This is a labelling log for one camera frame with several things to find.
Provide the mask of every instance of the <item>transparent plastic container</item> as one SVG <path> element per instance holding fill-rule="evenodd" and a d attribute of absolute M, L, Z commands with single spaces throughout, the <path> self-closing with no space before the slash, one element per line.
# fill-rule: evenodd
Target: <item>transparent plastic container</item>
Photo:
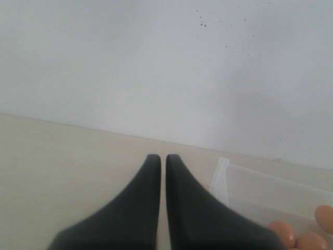
<path fill-rule="evenodd" d="M 316 224 L 319 205 L 333 206 L 333 193 L 233 165 L 220 158 L 210 192 L 232 210 L 267 226 L 274 220 L 290 223 L 300 235 L 317 232 L 333 249 L 333 236 Z"/>

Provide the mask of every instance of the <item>beige table surface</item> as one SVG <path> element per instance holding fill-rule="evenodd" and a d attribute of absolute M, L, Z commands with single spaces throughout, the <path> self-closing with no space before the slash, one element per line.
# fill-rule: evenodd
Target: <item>beige table surface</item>
<path fill-rule="evenodd" d="M 0 249 L 45 249 L 54 235 L 115 197 L 149 153 L 162 158 L 158 249 L 170 249 L 164 161 L 180 154 L 208 188 L 218 157 L 333 191 L 333 171 L 0 115 Z"/>

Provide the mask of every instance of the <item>white wall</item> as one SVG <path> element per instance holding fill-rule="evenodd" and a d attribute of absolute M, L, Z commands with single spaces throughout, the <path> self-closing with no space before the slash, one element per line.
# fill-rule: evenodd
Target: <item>white wall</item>
<path fill-rule="evenodd" d="M 0 113 L 333 169 L 331 0 L 0 6 Z"/>

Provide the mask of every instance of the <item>egg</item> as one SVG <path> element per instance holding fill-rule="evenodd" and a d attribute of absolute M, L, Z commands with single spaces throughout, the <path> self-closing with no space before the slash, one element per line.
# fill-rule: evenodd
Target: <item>egg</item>
<path fill-rule="evenodd" d="M 277 234 L 286 248 L 295 247 L 296 233 L 293 227 L 283 220 L 276 220 L 268 225 L 268 228 Z"/>
<path fill-rule="evenodd" d="M 327 250 L 326 241 L 317 233 L 305 233 L 296 240 L 296 248 L 300 250 Z"/>
<path fill-rule="evenodd" d="M 326 233 L 333 234 L 333 207 L 321 205 L 314 213 L 318 226 Z"/>

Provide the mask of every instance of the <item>brown egg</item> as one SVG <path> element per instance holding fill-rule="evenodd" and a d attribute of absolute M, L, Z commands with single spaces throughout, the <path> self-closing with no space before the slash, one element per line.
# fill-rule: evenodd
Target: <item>brown egg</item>
<path fill-rule="evenodd" d="M 321 205 L 314 213 L 318 226 L 326 233 L 333 234 L 333 207 Z"/>
<path fill-rule="evenodd" d="M 268 228 L 277 234 L 286 248 L 295 247 L 296 233 L 292 226 L 283 220 L 276 220 L 268 225 Z"/>
<path fill-rule="evenodd" d="M 296 240 L 296 247 L 300 250 L 327 250 L 326 241 L 317 233 L 305 233 Z"/>

